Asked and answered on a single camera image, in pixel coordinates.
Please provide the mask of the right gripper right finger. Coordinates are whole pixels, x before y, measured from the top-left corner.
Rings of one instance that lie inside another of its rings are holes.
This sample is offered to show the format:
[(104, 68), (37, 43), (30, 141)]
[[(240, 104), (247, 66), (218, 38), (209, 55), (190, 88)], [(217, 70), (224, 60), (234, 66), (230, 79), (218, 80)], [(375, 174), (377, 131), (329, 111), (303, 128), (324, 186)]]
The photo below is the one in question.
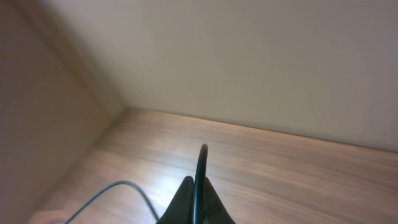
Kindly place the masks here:
[(225, 209), (209, 178), (205, 179), (205, 198), (203, 211), (203, 222), (205, 224), (235, 224), (235, 221)]

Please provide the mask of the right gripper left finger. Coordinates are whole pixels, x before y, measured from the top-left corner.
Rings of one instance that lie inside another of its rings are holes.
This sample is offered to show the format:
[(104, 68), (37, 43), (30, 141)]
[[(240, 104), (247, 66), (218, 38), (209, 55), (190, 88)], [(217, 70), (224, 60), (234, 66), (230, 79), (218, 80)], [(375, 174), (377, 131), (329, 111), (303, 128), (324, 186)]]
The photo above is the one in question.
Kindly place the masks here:
[(156, 224), (191, 224), (194, 180), (186, 176)]

